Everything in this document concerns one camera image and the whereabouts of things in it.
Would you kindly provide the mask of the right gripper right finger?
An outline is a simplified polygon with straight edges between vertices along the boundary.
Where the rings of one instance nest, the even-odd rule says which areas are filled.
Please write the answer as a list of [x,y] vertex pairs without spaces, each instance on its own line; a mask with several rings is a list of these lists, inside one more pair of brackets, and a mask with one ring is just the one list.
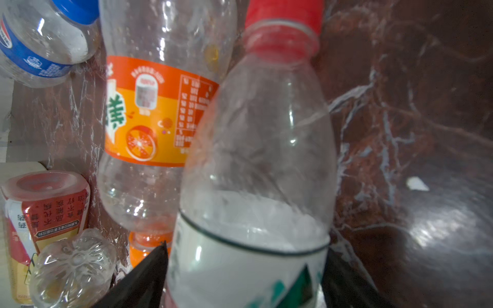
[[321,288],[327,307],[395,308],[331,249],[327,252]]

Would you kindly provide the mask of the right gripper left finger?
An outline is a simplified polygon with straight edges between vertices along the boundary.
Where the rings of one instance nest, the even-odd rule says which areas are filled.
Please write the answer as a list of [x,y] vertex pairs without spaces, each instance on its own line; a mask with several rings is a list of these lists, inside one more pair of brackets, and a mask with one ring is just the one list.
[[163,242],[92,307],[160,307],[168,261],[167,243]]

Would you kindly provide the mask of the red cap clear bottle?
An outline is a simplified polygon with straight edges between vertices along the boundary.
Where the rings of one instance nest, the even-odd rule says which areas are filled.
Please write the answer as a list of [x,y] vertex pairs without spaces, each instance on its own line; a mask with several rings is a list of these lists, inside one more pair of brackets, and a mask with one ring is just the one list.
[[251,1],[184,168],[166,307],[314,307],[337,191],[323,1]]

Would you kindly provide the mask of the yellow red label bottle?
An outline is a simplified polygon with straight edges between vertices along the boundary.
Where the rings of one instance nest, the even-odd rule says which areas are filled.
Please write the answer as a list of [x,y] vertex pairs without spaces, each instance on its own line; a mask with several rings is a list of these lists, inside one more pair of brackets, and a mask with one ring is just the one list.
[[80,174],[39,171],[7,180],[1,197],[12,298],[32,305],[29,284],[38,255],[46,246],[83,231],[91,189]]

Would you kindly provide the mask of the orange label bottle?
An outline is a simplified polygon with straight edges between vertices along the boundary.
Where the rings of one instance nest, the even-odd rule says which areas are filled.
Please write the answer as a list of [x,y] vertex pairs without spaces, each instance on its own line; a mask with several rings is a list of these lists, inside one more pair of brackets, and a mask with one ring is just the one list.
[[129,231],[137,266],[170,243],[184,164],[225,77],[237,34],[235,1],[100,1],[106,50],[105,151],[97,187]]

